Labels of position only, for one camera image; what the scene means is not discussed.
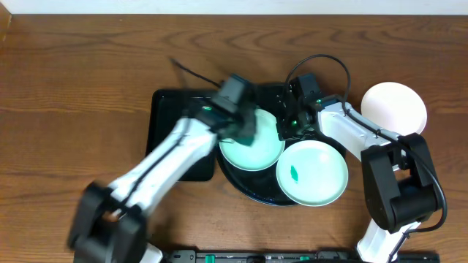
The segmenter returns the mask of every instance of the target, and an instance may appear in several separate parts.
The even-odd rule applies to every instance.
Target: green sticker
[[[298,171],[295,170],[293,165],[291,165],[291,178],[293,178],[293,180],[296,183],[299,183],[299,174]]]

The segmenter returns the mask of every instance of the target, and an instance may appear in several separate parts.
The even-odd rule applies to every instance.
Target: white wall
[[[0,0],[12,14],[468,15],[468,0]]]

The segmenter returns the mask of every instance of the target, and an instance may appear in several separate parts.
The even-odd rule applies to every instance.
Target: black cable
[[[188,73],[194,75],[195,77],[198,77],[198,78],[200,78],[200,79],[202,79],[202,80],[204,80],[204,81],[206,81],[206,82],[209,82],[209,83],[215,85],[217,88],[221,88],[221,85],[220,85],[219,83],[217,83],[217,82],[215,82],[215,81],[213,81],[213,80],[210,80],[210,79],[207,78],[207,77],[203,77],[202,75],[197,74],[197,73],[193,72],[193,71],[190,70],[190,69],[187,69],[185,66],[182,66],[182,65],[181,65],[180,63],[178,63],[176,60],[171,59],[171,61],[172,61],[176,66],[178,66],[180,69],[182,69],[182,70],[184,70],[184,71],[186,71],[186,72],[188,72]]]
[[[371,128],[369,125],[363,123],[362,121],[360,121],[359,119],[357,119],[355,116],[353,116],[351,114],[351,110],[350,109],[347,109],[346,108],[346,101],[348,99],[348,96],[350,94],[350,89],[351,89],[351,76],[350,76],[350,72],[348,70],[348,68],[346,67],[346,65],[344,65],[343,62],[341,62],[338,58],[335,58],[333,56],[330,56],[330,55],[326,55],[326,54],[317,54],[317,55],[313,55],[313,56],[309,56],[305,59],[303,59],[301,62],[299,62],[297,65],[295,65],[295,67],[290,71],[290,73],[288,74],[287,78],[286,78],[286,81],[284,82],[284,91],[287,92],[287,85],[289,84],[289,81],[290,81],[290,78],[291,76],[294,74],[294,71],[301,65],[303,64],[304,62],[310,60],[310,59],[313,59],[313,58],[330,58],[330,59],[333,59],[334,61],[338,62],[341,67],[344,69],[344,71],[346,72],[346,77],[347,77],[347,86],[346,86],[346,91],[344,92],[344,98],[343,98],[343,102],[341,103],[341,106],[343,108],[343,111],[345,112],[346,115],[348,115],[354,122],[356,122],[357,124],[361,125],[362,127],[368,129],[369,131],[371,132],[374,132],[377,136],[381,136],[382,138],[392,142],[393,144],[395,144],[398,148],[402,149],[409,157],[413,158],[417,163],[419,163],[425,171],[427,171],[427,173],[429,174],[429,177],[431,178],[432,180],[432,183],[435,185],[435,188],[438,190],[438,192],[440,193],[441,195],[441,206],[442,206],[442,215],[440,217],[440,220],[439,222],[437,222],[435,225],[433,226],[430,226],[430,227],[426,227],[426,228],[422,228],[422,229],[408,229],[407,231],[405,231],[403,233],[403,235],[401,236],[401,239],[400,241],[397,243],[397,246],[393,249],[393,251],[390,253],[389,255],[389,258],[388,258],[388,262],[391,262],[392,258],[393,258],[393,255],[395,255],[396,252],[398,252],[398,250],[400,249],[400,247],[403,246],[403,243],[404,241],[409,238],[410,234],[411,233],[422,233],[422,232],[430,232],[430,231],[434,231],[436,229],[439,229],[444,223],[445,223],[445,220],[447,219],[447,200],[445,198],[445,194],[444,194],[444,191],[442,190],[442,187],[440,186],[439,184],[439,181],[436,179],[435,175],[434,175],[434,172],[432,172],[432,170],[429,168],[429,166],[422,160],[421,157],[419,157],[418,154],[416,154],[415,152],[413,152],[412,150],[408,149],[406,146],[404,146],[403,144],[401,144],[400,142],[398,142],[397,140],[383,134],[380,130],[376,130],[376,129],[373,129]]]
[[[177,69],[183,69],[185,71],[187,71],[188,69],[186,69],[186,67],[182,66],[180,63],[178,63],[174,58],[170,58],[170,62],[173,64],[173,66],[175,67],[175,72],[176,74],[178,75],[178,81],[179,83],[181,84],[182,88],[186,91],[185,92],[185,105],[188,105],[188,102],[189,102],[189,93],[187,92],[188,90],[188,85],[186,83],[186,80],[184,78],[184,76],[182,75],[182,71],[180,70],[177,70]],[[134,182],[133,184],[133,187],[132,189],[130,190],[129,194],[127,195],[127,197],[125,197],[124,200],[122,200],[121,204],[122,206],[125,206],[127,204],[127,202],[129,201],[130,197],[132,197],[132,195],[135,193],[135,191],[137,191],[138,189],[138,186],[140,186],[140,184],[143,182],[143,180],[145,180],[146,176],[148,175],[148,173],[153,169],[155,168],[156,165],[158,165],[164,158],[166,158],[177,146],[179,146],[181,144],[181,141],[182,139],[186,136],[186,133],[189,131],[189,127],[190,127],[190,118],[188,116],[188,110],[185,108],[183,113],[182,113],[182,116],[186,116],[186,121],[185,121],[185,125],[184,125],[184,128],[181,132],[181,135],[178,137],[178,139],[175,141],[174,145],[172,145],[169,149],[167,149],[163,154],[162,156],[160,156],[145,172],[143,172],[140,177]]]

